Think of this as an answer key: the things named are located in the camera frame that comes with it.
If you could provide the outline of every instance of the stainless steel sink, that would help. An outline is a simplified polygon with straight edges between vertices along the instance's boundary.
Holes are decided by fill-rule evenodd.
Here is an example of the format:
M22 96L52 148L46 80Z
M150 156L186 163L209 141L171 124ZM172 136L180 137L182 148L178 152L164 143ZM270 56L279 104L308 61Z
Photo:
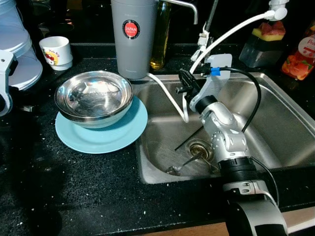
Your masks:
M315 121L268 76L253 75L260 83L262 100L245 132L251 154L270 169L314 165ZM175 93L175 88L181 85L178 76L159 78L181 104L181 95ZM208 159L213 165L211 169L203 160L195 160L182 168L181 176L165 173L168 167L180 166L191 158L192 145L204 148L210 139L203 128L196 132L202 126L197 113L191 112L189 123L184 123L161 88L148 78L143 79L145 81L148 82L134 85L149 115L148 125L136 142L141 180L153 184L217 177L216 163L211 161L211 155ZM257 92L249 79L232 73L217 99L234 114L242 128L255 106Z

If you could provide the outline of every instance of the drain strainer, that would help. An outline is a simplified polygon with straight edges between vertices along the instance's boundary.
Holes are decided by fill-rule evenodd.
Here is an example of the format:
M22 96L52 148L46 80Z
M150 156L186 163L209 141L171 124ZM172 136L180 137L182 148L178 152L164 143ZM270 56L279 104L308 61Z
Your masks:
M210 144L208 144L206 141L202 139L190 139L186 143L186 152L188 155L194 156L197 153L201 152L203 159L205 159L208 162L211 162L214 157L214 153L212 151L212 148Z

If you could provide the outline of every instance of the metal utensil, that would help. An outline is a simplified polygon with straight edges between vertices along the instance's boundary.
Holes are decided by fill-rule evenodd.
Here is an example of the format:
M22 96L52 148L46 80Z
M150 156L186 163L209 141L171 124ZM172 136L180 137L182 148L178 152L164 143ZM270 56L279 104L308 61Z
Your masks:
M180 171L181 169L187 165L188 163L197 160L199 158L202 158L203 155L201 152L198 152L196 155L194 155L191 159L189 159L187 162L185 162L183 165L176 167L176 166L170 166L169 168L166 169L165 173L174 175L174 176L180 176Z
M76 75L55 92L55 103L61 114L84 128L114 124L128 111L132 98L130 82L107 71Z

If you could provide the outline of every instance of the black cable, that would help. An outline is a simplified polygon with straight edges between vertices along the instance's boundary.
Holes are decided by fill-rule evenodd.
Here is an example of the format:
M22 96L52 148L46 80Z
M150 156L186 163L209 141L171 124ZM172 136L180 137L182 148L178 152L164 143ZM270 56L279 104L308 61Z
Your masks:
M249 126L249 124L251 123L252 119L254 118L257 110L258 110L258 107L259 107L259 104L261 101L261 89L260 89L260 86L259 86L257 79L253 75L251 75L250 73L248 73L244 70L230 68L230 67L221 67L220 68L220 71L225 71L225 70L232 71L232 72L238 72L238 73L241 73L243 75L246 75L251 81L253 81L253 83L255 84L256 89L257 89L257 102L256 102L256 105L255 105L253 111L252 111L252 114L250 115L250 117L248 118L248 120L246 121L246 123L242 129L242 132L244 133L245 130L247 129L247 127Z
M272 175L272 173L270 172L270 170L268 169L268 167L266 167L262 162L260 162L259 160L257 160L257 159L254 158L253 156L252 156L252 160L253 160L254 162L256 162L258 165L260 165L262 168L264 168L265 171L269 174L270 178L272 179L272 182L274 183L275 190L276 190L276 197L277 197L276 202L277 202L277 206L279 206L279 201L280 201L280 200L279 200L279 190L278 190L278 186L277 186L277 183L276 183L276 181L275 181L274 176Z

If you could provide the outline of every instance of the white cable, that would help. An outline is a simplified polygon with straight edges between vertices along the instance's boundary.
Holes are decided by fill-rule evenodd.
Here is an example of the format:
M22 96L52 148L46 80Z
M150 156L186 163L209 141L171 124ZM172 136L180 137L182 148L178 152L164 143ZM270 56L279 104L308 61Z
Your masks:
M183 118L183 121L188 123L189 122L189 118L188 118L188 111L187 111L187 102L184 99L185 94L183 94L183 108L184 108L184 112L181 110L181 108L179 107L179 105L176 103L176 101L174 100L174 98L172 97L172 95L169 93L169 91L167 90L167 88L165 87L165 85L162 83L162 81L155 75L148 73L147 74L151 79L153 79L155 82L158 83L158 85L163 89L163 91L165 92L166 96L168 97L168 99L171 101L171 103L174 105L174 107L176 108L176 110L178 111L178 113L180 114L180 116Z
M243 28L244 26L261 20L261 19L270 19L275 15L275 12L273 10L269 10L266 11L263 14L251 17L245 21L243 21L242 23L238 24L237 26L235 26L234 28L230 29L228 32L226 32L224 35L222 35L220 38L218 38L216 41L214 41L202 54L200 54L200 56L197 58L197 60L194 62L194 64L192 65L192 67L190 68L190 73L193 74L195 69L197 68L197 66L199 65L199 63L201 62L201 60L214 48L216 47L219 43L221 43L223 40L225 40L227 37L229 37L231 34L235 33L236 31L238 31L239 29Z

